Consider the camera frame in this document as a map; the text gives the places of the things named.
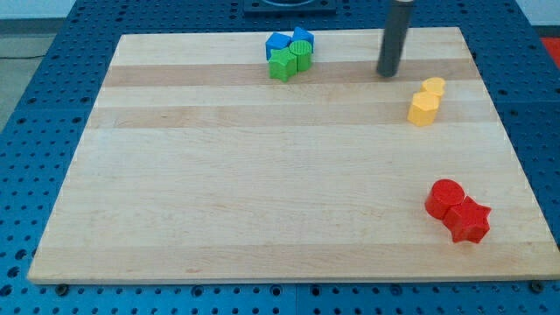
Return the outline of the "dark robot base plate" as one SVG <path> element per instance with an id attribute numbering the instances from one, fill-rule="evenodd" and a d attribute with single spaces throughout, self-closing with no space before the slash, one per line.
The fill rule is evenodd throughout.
<path id="1" fill-rule="evenodd" d="M 243 0 L 242 12 L 246 17 L 273 15 L 297 15 L 303 13 L 333 14 L 336 0 Z"/>

